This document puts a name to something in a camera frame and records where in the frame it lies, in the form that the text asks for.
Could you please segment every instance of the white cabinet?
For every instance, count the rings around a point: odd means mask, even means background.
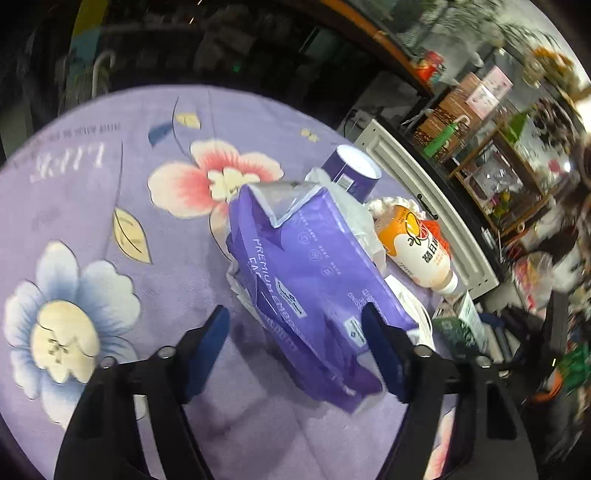
[[[355,145],[367,152],[414,196],[422,194],[425,204],[439,215],[437,223],[450,244],[454,268],[472,298],[479,297],[499,284],[480,245],[457,210],[427,172],[384,127],[372,120]]]

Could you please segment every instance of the purple package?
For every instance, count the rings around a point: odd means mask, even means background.
[[[358,362],[369,356],[361,329],[363,306],[373,302],[389,325],[410,330],[417,324],[351,233],[330,193],[311,183],[282,185],[270,187],[275,188],[270,198],[261,193],[268,186],[245,185],[230,202],[227,245],[236,259],[230,277],[246,291],[291,364],[296,384],[316,400],[353,412],[367,395],[382,391],[377,370]],[[277,200],[279,191],[288,193]],[[276,200],[284,204],[279,221],[269,213],[269,203]]]

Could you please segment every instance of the orange bottle label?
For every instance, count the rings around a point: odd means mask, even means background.
[[[394,218],[390,224],[380,232],[379,240],[383,243],[386,253],[391,257],[396,257],[396,248],[394,239],[398,235],[408,236],[408,246],[420,246],[422,242],[428,241],[429,230],[421,221],[407,208],[397,205],[394,207]]]

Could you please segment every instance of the white flower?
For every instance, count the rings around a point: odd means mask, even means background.
[[[64,429],[85,384],[105,356],[138,359],[119,335],[139,317],[139,300],[128,277],[101,260],[79,272],[61,242],[47,245],[37,263],[36,284],[21,282],[5,304],[4,335],[14,381]],[[137,402],[138,413],[145,410]]]

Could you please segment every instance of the table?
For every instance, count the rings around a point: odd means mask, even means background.
[[[230,336],[206,391],[186,407],[215,477],[375,478],[405,407],[387,395],[350,416],[300,391],[231,292],[212,235],[228,191],[253,175],[302,179],[342,142],[273,100],[149,87],[83,105],[8,160],[0,174],[0,412],[46,478],[96,362],[174,345],[216,304],[230,310]],[[384,177],[373,196],[386,195],[408,192]],[[431,291],[390,268],[432,313]],[[139,429],[151,473],[163,478],[145,416]]]

